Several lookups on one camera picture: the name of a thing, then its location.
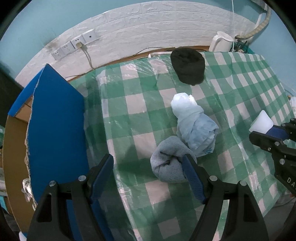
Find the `white foam block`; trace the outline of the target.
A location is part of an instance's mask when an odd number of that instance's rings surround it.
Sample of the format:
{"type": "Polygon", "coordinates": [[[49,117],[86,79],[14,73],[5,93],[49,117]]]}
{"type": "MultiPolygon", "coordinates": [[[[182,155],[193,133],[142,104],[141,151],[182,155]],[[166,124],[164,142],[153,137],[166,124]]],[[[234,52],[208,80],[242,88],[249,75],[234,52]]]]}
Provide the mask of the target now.
{"type": "Polygon", "coordinates": [[[273,120],[268,116],[265,110],[262,110],[251,124],[249,131],[266,134],[273,127],[273,125],[273,120]]]}

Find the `grey sock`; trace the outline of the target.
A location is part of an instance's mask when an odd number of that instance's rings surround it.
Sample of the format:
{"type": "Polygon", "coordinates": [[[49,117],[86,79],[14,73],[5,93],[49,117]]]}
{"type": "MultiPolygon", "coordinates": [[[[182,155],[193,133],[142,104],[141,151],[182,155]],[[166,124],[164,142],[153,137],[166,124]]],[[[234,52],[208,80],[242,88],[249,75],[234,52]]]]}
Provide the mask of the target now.
{"type": "Polygon", "coordinates": [[[179,137],[168,137],[157,146],[151,156],[150,163],[152,172],[161,182],[187,182],[182,168],[182,158],[185,155],[190,155],[195,162],[197,161],[194,153],[179,137]]]}

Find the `white blue crumpled cloth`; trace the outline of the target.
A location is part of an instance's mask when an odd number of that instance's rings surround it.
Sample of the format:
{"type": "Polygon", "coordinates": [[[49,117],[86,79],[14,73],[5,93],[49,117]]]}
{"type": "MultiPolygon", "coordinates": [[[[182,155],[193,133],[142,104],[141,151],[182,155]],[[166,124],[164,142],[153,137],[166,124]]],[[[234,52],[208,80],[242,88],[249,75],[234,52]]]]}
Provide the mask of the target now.
{"type": "Polygon", "coordinates": [[[192,95],[177,93],[171,101],[171,109],[177,118],[177,136],[188,146],[196,157],[214,151],[219,127],[192,95]]]}

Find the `blue cardboard box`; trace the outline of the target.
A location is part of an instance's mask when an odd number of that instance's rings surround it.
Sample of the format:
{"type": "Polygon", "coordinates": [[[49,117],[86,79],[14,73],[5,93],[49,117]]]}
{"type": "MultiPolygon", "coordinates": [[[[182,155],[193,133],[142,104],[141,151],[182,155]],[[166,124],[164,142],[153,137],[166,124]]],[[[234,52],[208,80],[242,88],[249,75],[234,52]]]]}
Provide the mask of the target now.
{"type": "Polygon", "coordinates": [[[9,205],[28,240],[113,240],[90,198],[92,168],[83,95],[46,65],[15,100],[4,132],[9,205]]]}

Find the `green checkered tablecloth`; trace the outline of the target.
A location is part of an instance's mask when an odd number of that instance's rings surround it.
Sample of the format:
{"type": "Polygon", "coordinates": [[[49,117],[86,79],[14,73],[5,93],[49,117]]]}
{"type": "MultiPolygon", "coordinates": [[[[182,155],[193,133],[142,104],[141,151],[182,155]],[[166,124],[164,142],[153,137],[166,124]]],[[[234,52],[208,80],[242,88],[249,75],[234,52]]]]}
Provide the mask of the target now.
{"type": "Polygon", "coordinates": [[[263,214],[289,195],[274,178],[271,155],[248,138],[262,110],[276,124],[293,117],[277,76],[257,54],[203,57],[205,80],[195,86],[179,81],[169,55],[109,65],[72,82],[84,96],[89,164],[105,153],[114,157],[102,206],[116,240],[188,240],[201,215],[188,183],[161,182],[150,165],[158,144],[176,133],[177,93],[193,96],[219,127],[214,151],[198,159],[200,166],[225,182],[245,180],[263,214]]]}

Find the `white electric kettle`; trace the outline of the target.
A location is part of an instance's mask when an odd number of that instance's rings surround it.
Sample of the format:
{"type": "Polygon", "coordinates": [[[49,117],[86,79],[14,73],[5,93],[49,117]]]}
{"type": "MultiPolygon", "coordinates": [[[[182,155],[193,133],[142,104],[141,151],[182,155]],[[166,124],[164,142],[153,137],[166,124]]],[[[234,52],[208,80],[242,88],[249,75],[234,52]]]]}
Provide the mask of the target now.
{"type": "Polygon", "coordinates": [[[233,38],[222,31],[217,31],[209,47],[209,52],[229,52],[233,44],[233,38]]]}

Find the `black knit hat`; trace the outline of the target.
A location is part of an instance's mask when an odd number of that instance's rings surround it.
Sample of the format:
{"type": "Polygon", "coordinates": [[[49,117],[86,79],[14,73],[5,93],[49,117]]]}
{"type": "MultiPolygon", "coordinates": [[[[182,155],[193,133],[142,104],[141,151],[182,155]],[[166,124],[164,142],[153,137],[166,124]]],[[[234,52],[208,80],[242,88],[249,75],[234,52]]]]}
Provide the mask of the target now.
{"type": "Polygon", "coordinates": [[[192,48],[177,48],[171,53],[171,64],[179,80],[188,85],[198,85],[204,81],[205,59],[192,48]]]}

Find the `white wall socket strip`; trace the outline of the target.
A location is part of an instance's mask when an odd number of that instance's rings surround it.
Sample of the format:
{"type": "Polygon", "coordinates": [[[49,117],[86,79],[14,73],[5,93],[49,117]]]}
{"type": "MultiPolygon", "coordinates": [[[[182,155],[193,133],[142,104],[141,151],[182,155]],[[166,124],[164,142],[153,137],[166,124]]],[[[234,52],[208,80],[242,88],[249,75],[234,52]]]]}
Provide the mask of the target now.
{"type": "Polygon", "coordinates": [[[98,40],[99,37],[95,32],[95,29],[88,30],[80,35],[77,35],[72,40],[66,42],[61,47],[56,49],[52,56],[55,60],[61,60],[67,55],[73,53],[74,51],[86,46],[87,44],[98,40]]]}

